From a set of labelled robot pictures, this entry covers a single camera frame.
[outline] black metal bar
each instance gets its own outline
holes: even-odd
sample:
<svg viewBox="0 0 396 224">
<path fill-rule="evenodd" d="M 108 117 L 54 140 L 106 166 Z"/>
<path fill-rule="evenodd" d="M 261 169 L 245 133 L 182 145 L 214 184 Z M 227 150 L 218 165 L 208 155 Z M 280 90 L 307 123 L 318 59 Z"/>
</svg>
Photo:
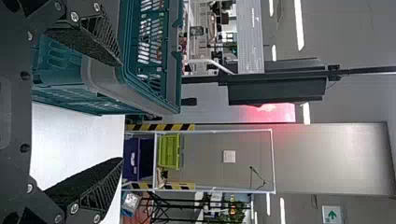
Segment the black metal bar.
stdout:
<svg viewBox="0 0 396 224">
<path fill-rule="evenodd" d="M 265 74 L 244 74 L 244 75 L 228 75 L 224 77 L 183 77 L 183 84 L 198 84 L 198 83 L 212 83 L 222 82 L 243 83 L 243 82 L 265 82 L 265 81 L 279 81 L 279 80 L 294 80 L 294 79 L 309 79 L 318 77 L 344 77 L 352 75 L 384 75 L 388 73 L 396 73 L 396 66 L 383 67 L 367 67 L 354 69 L 340 69 L 340 70 L 326 70 L 326 71 L 298 71 L 298 72 L 280 72 L 280 73 L 265 73 Z"/>
<path fill-rule="evenodd" d="M 196 205 L 179 205 L 179 204 L 164 204 L 164 205 L 158 205 L 158 204 L 148 204 L 148 205 L 143 205 L 146 207 L 163 207 L 163 208 L 180 208 L 180 209 L 202 209 L 202 206 L 196 206 Z M 222 208 L 222 209 L 232 209 L 234 207 L 231 206 L 210 206 L 210 208 Z M 241 207 L 241 209 L 247 209 L 250 210 L 250 207 Z"/>
<path fill-rule="evenodd" d="M 145 200 L 153 200 L 151 198 L 142 198 L 140 201 L 145 201 Z M 179 202 L 179 203 L 205 203 L 209 202 L 209 200 L 189 200 L 189 199 L 163 199 L 164 201 L 167 202 Z M 219 201 L 219 202 L 213 202 L 213 203 L 229 203 L 229 201 Z"/>
<path fill-rule="evenodd" d="M 217 221 L 217 220 L 194 220 L 194 219 L 184 219 L 184 218 L 157 218 L 158 221 L 179 221 L 179 222 L 201 222 L 201 223 L 243 223 L 243 221 Z"/>
</svg>

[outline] yellow and black hazard stripe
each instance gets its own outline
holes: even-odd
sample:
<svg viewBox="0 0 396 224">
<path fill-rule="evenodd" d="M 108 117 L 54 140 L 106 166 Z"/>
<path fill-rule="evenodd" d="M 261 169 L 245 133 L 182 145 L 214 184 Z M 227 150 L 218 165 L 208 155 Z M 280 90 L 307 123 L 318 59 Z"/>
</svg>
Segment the yellow and black hazard stripe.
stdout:
<svg viewBox="0 0 396 224">
<path fill-rule="evenodd" d="M 128 124 L 125 131 L 194 131 L 195 124 Z"/>
<path fill-rule="evenodd" d="M 152 184 L 144 183 L 144 182 L 133 182 L 131 183 L 132 189 L 152 189 Z M 164 189 L 176 189 L 176 190 L 195 190 L 195 184 L 193 183 L 178 183 L 178 182 L 170 182 L 167 183 Z"/>
</svg>

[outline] wire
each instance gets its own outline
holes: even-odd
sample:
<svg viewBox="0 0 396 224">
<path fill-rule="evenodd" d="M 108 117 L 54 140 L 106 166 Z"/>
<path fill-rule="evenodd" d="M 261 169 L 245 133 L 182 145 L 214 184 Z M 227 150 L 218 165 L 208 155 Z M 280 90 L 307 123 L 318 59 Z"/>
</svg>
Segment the wire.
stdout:
<svg viewBox="0 0 396 224">
<path fill-rule="evenodd" d="M 338 81 L 335 81 L 332 85 L 328 86 L 328 87 L 326 88 L 326 90 L 328 90 L 328 89 L 330 89 L 331 87 L 335 86 L 337 83 L 338 83 Z"/>
<path fill-rule="evenodd" d="M 256 169 L 254 169 L 253 166 L 250 166 L 249 169 L 250 169 L 250 188 L 251 188 L 251 185 L 252 185 L 252 182 L 253 182 L 253 173 L 254 173 L 256 176 L 258 176 L 259 179 L 262 180 L 262 185 L 259 186 L 258 188 L 256 188 L 256 190 L 259 190 L 260 188 L 264 187 L 267 183 L 266 183 L 265 180 L 257 173 Z"/>
</svg>

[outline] teal plastic crate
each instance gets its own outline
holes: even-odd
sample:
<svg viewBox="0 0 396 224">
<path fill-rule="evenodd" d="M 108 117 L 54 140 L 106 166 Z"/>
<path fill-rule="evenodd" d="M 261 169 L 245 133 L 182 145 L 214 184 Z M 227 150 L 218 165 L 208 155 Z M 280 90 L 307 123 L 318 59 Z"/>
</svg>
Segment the teal plastic crate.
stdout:
<svg viewBox="0 0 396 224">
<path fill-rule="evenodd" d="M 182 55 L 177 52 L 183 0 L 121 0 L 119 80 L 151 101 L 180 112 Z"/>
<path fill-rule="evenodd" d="M 42 35 L 33 48 L 33 100 L 94 115 L 145 112 L 89 90 L 81 78 L 82 55 Z"/>
</svg>

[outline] metal bolt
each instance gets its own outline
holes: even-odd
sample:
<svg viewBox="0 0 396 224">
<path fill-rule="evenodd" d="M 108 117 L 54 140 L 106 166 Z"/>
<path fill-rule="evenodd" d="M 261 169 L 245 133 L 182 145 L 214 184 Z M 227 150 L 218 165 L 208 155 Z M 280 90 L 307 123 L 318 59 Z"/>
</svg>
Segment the metal bolt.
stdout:
<svg viewBox="0 0 396 224">
<path fill-rule="evenodd" d="M 21 145 L 21 147 L 20 147 L 20 151 L 21 151 L 21 153 L 29 152 L 29 151 L 30 151 L 30 146 L 27 145 L 27 144 L 23 144 L 23 145 Z"/>
<path fill-rule="evenodd" d="M 28 185 L 27 185 L 27 191 L 26 191 L 26 192 L 27 192 L 28 194 L 30 194 L 30 193 L 32 193 L 32 191 L 33 191 L 33 184 L 28 184 Z"/>
<path fill-rule="evenodd" d="M 93 223 L 94 224 L 98 224 L 100 222 L 100 215 L 96 215 L 94 218 L 93 218 Z"/>
<path fill-rule="evenodd" d="M 62 221 L 62 216 L 61 215 L 58 215 L 58 216 L 56 216 L 56 218 L 55 218 L 55 223 L 60 223 Z"/>
<path fill-rule="evenodd" d="M 75 203 L 72 205 L 72 208 L 70 208 L 70 213 L 74 215 L 78 211 L 78 209 L 79 209 L 78 203 Z"/>
<path fill-rule="evenodd" d="M 79 17 L 78 17 L 77 12 L 72 12 L 72 13 L 71 13 L 71 17 L 72 17 L 72 21 L 73 21 L 73 22 L 78 22 Z"/>
<path fill-rule="evenodd" d="M 100 11 L 100 5 L 98 3 L 94 3 L 93 7 L 95 8 L 95 11 Z"/>
<path fill-rule="evenodd" d="M 29 40 L 29 41 L 33 40 L 33 35 L 30 31 L 27 32 L 27 40 Z"/>
<path fill-rule="evenodd" d="M 21 79 L 22 79 L 23 81 L 30 80 L 30 74 L 29 74 L 28 72 L 26 72 L 26 71 L 21 71 L 20 75 L 21 75 Z"/>
<path fill-rule="evenodd" d="M 62 6 L 61 6 L 61 4 L 59 2 L 55 2 L 55 8 L 58 11 L 62 10 Z"/>
</svg>

